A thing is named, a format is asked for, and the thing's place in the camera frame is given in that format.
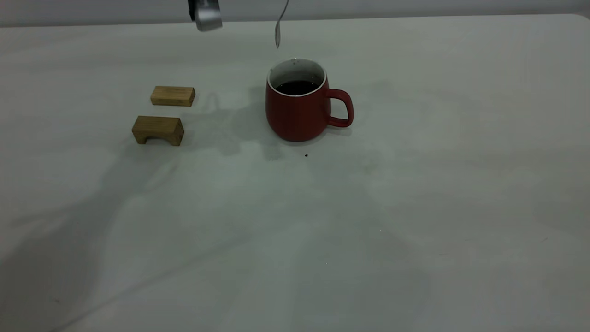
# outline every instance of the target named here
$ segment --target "red mug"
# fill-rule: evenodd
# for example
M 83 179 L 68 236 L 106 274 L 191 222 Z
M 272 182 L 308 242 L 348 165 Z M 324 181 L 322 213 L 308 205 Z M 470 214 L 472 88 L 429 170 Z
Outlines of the red mug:
M 279 92 L 285 83 L 300 82 L 317 86 L 301 95 Z M 348 119 L 332 117 L 330 99 L 346 105 Z M 348 93 L 330 89 L 326 70 L 317 62 L 293 58 L 276 64 L 266 79 L 266 118 L 270 127 L 286 141 L 303 142 L 320 135 L 328 125 L 348 127 L 355 111 Z

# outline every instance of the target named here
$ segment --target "rectangular wooden block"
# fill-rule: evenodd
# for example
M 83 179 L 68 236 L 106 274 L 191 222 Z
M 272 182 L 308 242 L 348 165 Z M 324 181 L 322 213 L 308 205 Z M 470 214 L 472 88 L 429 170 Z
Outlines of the rectangular wooden block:
M 179 118 L 162 116 L 138 116 L 131 132 L 138 144 L 145 144 L 148 138 L 162 138 L 176 147 L 181 144 L 184 136 Z
M 195 89 L 182 86 L 156 86 L 152 92 L 152 105 L 192 106 Z

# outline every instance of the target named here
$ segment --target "white wall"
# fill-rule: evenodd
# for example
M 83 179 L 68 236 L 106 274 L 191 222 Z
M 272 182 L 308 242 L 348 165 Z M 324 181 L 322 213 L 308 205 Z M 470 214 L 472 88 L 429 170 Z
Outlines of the white wall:
M 220 0 L 226 21 L 276 19 L 285 0 Z M 590 0 L 292 0 L 287 19 L 576 12 Z M 186 0 L 0 0 L 0 26 L 189 21 Z

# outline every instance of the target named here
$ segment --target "mug rim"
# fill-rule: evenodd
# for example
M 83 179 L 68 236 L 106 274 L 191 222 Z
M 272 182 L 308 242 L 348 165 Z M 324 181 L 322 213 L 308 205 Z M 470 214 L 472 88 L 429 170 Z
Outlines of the mug rim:
M 315 90 L 314 90 L 314 91 L 312 91 L 312 92 L 308 92 L 308 93 L 306 93 L 306 94 L 304 94 L 304 95 L 287 95 L 287 94 L 285 94 L 285 93 L 282 93 L 282 92 L 279 92 L 279 91 L 277 91 L 277 89 L 275 89 L 275 88 L 274 88 L 274 86 L 273 86 L 272 84 L 270 84 L 270 74 L 272 74 L 272 73 L 273 73 L 273 70 L 274 70 L 276 67 L 278 67 L 279 65 L 281 65 L 281 64 L 283 64 L 283 63 L 285 63 L 285 62 L 288 62 L 288 61 L 293 61 L 293 60 L 306 60 L 306 61 L 309 61 L 309 62 L 313 62 L 314 64 L 317 64 L 317 65 L 318 65 L 318 66 L 319 66 L 319 67 L 322 69 L 322 72 L 323 72 L 323 74 L 324 74 L 324 80 L 322 81 L 322 83 L 320 84 L 320 86 L 318 86 L 318 87 L 317 87 L 317 89 L 315 89 Z M 278 94 L 280 94 L 280 95 L 282 95 L 282 96 L 285 96 L 285 97 L 305 97 L 305 96 L 309 96 L 309 95 L 311 95 L 311 94 L 313 94 L 313 93 L 316 93 L 316 92 L 317 92 L 318 90 L 320 90 L 321 88 L 323 88 L 323 86 L 324 86 L 324 84 L 326 84 L 326 81 L 327 81 L 327 80 L 328 80 L 328 75 L 326 74 L 326 69 L 324 69 L 324 67 L 323 67 L 321 64 L 319 64 L 317 61 L 314 61 L 314 60 L 312 60 L 312 59 L 308 59 L 308 58 L 298 58 L 298 57 L 288 58 L 287 60 L 282 60 L 282 61 L 279 61 L 279 62 L 275 63 L 275 64 L 274 64 L 272 67 L 270 67 L 270 70 L 268 71 L 268 75 L 266 76 L 266 84 L 267 84 L 268 86 L 270 86 L 270 88 L 271 88 L 271 89 L 272 89 L 274 92 L 276 92 L 276 93 L 278 93 Z

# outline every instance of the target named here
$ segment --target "arch-shaped wooden block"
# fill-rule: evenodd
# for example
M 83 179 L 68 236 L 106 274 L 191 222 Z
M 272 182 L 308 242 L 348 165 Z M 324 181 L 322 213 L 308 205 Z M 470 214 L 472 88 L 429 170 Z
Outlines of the arch-shaped wooden block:
M 138 144 L 145 144 L 149 138 L 162 138 L 175 147 L 184 136 L 184 128 L 179 118 L 163 116 L 138 116 L 133 125 L 133 136 Z

